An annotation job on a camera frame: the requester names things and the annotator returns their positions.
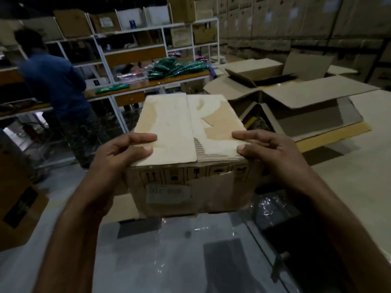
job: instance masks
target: barcode label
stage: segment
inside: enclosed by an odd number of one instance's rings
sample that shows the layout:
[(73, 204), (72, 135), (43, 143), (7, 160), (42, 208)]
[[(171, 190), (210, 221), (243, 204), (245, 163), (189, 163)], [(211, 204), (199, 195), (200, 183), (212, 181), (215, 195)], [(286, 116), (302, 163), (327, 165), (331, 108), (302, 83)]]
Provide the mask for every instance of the barcode label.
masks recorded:
[(178, 204), (192, 198), (191, 187), (183, 185), (147, 185), (147, 203)]

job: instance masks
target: right hand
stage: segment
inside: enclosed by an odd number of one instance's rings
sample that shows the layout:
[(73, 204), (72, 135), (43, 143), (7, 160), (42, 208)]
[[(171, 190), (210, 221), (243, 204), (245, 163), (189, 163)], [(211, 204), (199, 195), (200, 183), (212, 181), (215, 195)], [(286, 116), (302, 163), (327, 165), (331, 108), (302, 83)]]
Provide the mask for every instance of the right hand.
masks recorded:
[(263, 161), (285, 187), (306, 193), (313, 182), (321, 180), (290, 137), (266, 130), (237, 130), (232, 136), (250, 142), (238, 146), (237, 152)]

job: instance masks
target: black hair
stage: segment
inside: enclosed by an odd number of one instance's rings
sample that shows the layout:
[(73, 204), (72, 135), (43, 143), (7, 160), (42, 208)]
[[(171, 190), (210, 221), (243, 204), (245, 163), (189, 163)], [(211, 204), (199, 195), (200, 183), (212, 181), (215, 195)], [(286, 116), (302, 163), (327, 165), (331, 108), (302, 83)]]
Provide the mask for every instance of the black hair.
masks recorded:
[(33, 48), (46, 49), (46, 46), (42, 41), (42, 36), (37, 31), (23, 28), (15, 31), (14, 35), (15, 40), (20, 46), (22, 46), (22, 49), (27, 56), (32, 55)]

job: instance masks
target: blue can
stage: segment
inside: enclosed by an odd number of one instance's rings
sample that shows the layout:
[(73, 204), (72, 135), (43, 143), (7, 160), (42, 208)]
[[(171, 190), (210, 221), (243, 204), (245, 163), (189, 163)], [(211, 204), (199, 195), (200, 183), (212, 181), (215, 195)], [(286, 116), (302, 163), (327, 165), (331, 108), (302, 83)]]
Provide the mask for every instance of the blue can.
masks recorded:
[(130, 28), (131, 29), (136, 29), (137, 27), (136, 27), (136, 23), (134, 22), (134, 20), (132, 19), (131, 21), (129, 21), (129, 23), (130, 23)]

